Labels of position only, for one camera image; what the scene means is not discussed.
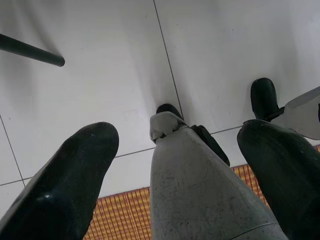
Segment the black pole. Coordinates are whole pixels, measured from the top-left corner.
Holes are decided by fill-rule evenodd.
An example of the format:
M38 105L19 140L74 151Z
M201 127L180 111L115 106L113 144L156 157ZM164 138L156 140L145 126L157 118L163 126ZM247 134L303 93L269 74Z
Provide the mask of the black pole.
M35 46L31 46L22 41L0 34L0 50L13 54L18 54L30 59L35 59L59 67L65 65L65 59L62 56L55 55L51 52L44 51Z

